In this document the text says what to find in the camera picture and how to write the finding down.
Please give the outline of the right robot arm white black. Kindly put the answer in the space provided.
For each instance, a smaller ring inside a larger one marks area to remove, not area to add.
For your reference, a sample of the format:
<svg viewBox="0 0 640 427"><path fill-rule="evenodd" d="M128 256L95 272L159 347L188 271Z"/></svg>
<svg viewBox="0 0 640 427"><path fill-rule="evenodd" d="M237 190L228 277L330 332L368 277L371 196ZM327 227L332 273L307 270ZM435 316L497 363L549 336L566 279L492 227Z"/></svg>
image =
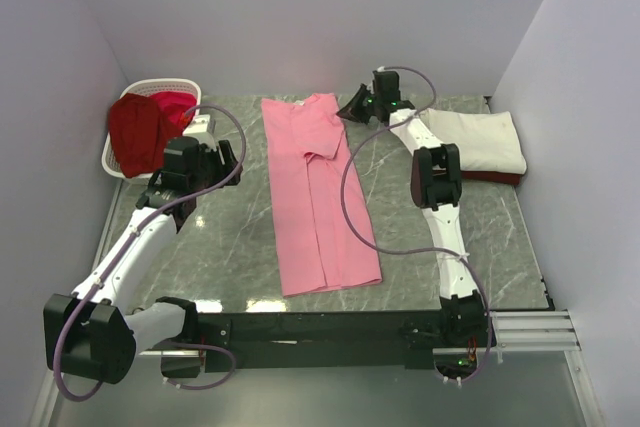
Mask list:
<svg viewBox="0 0 640 427"><path fill-rule="evenodd" d="M493 324L488 295L469 262L460 226L462 173L459 148L440 140L422 121L418 108L401 98L401 71L422 78L431 90L427 107L437 101L435 86L422 72L406 66L381 66L372 72L372 83L362 84L346 106L338 111L343 120L366 124L376 118L381 128L352 151L343 169L339 187L340 207L349 230L366 247L382 254L408 256L434 253L439 269L441 332L450 342L478 339L482 333L492 341ZM430 247L410 250L382 248L368 240L351 220L346 201L346 181L359 151L385 133L394 135L411 154L410 194L427 222Z"/></svg>

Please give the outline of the pink t-shirt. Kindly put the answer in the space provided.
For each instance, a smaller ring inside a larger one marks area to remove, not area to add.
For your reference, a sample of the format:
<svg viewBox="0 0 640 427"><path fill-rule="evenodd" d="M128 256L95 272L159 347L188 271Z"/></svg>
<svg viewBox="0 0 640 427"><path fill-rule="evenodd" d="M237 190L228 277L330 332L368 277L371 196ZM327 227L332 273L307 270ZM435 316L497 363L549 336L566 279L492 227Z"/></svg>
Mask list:
<svg viewBox="0 0 640 427"><path fill-rule="evenodd" d="M301 102L263 99L261 110L283 295L380 283L377 252L356 239L340 207L341 175L351 151L335 96L313 94ZM346 201L358 231L374 242L354 166Z"/></svg>

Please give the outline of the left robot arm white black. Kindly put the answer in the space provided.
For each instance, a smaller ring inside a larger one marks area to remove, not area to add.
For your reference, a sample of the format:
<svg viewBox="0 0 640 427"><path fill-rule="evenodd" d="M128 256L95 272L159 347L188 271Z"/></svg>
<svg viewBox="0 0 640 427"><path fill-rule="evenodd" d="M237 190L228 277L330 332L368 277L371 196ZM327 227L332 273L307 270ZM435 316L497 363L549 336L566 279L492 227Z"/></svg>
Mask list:
<svg viewBox="0 0 640 427"><path fill-rule="evenodd" d="M242 159L227 140L170 140L162 167L139 195L128 225L109 253L68 295L43 309L46 361L56 380L70 374L117 384L135 356L165 341L200 339L197 307L160 297L136 313L126 310L160 251L180 232L197 199L239 183Z"/></svg>

